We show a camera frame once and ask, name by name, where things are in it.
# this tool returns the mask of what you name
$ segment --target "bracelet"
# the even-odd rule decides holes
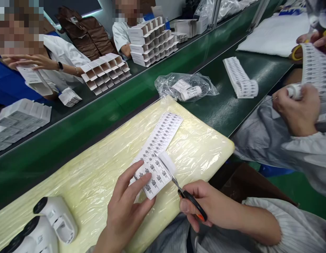
[[[75,70],[76,70],[76,76],[79,74],[78,69],[74,66]]]

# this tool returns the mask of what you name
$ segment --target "striped sleeve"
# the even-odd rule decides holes
[[[262,252],[326,252],[326,221],[322,218],[278,199],[247,198],[243,204],[268,210],[281,227],[279,244],[265,246],[257,243]]]

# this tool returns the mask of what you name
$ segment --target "yellow foam pad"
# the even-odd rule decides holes
[[[128,168],[160,116],[167,111],[184,118],[166,150],[176,164],[180,186],[198,179],[208,181],[233,153],[234,144],[171,97],[166,97],[2,209],[0,249],[32,219],[32,209],[42,197],[56,195],[64,198],[79,227],[78,236],[71,244],[59,242],[59,252],[85,253],[95,245],[106,225],[107,205],[117,178]],[[170,182],[158,193],[153,209],[128,244],[126,252],[143,252],[178,213],[177,188]]]

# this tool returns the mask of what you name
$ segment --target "scissors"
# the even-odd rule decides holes
[[[326,28],[322,27],[322,25],[320,24],[320,20],[319,20],[319,16],[321,15],[322,11],[325,11],[324,6],[323,6],[323,1],[317,1],[317,3],[315,4],[315,6],[313,6],[309,0],[306,1],[306,8],[307,8],[307,13],[308,13],[308,19],[310,22],[310,28],[309,31],[307,33],[307,39],[304,41],[304,43],[309,43],[311,36],[314,33],[314,30],[317,29],[318,31],[323,31],[323,37],[326,37]],[[292,53],[292,59],[294,61],[300,61],[302,60],[303,57],[297,58],[295,56],[296,51],[301,48],[301,45],[298,45],[294,48],[294,51]]]
[[[189,201],[191,201],[191,203],[194,204],[194,206],[200,212],[200,214],[196,214],[196,216],[201,221],[204,221],[204,222],[207,221],[207,214],[204,211],[204,209],[199,205],[199,203],[195,200],[195,198],[187,190],[183,190],[182,188],[180,188],[177,179],[171,174],[171,172],[169,171],[169,169],[167,168],[167,166],[164,164],[164,162],[158,157],[158,155],[156,155],[156,153],[155,153],[155,156],[158,158],[158,160],[161,162],[161,164],[164,166],[164,168],[166,169],[166,171],[171,176],[172,182],[174,182],[174,184],[177,186],[179,197],[180,198],[183,198],[183,199],[188,199]]]

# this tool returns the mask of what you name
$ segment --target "clear plastic bag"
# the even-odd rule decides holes
[[[178,183],[182,187],[198,179],[208,181],[231,156],[234,144],[166,96],[0,210],[0,249],[22,231],[34,216],[34,205],[44,196],[62,196],[79,227],[71,244],[59,242],[59,253],[85,253],[95,245],[106,226],[107,206],[117,178],[168,111],[184,119],[166,150],[176,165]],[[177,188],[169,182],[125,251],[143,252],[178,213]]]
[[[221,0],[217,22],[243,10],[255,1],[257,0]],[[194,14],[200,17],[208,16],[208,19],[212,20],[214,3],[215,0],[201,0]]]
[[[155,81],[155,87],[161,98],[170,95],[182,102],[194,102],[206,95],[219,94],[210,78],[200,73],[170,73],[167,76],[159,76]]]

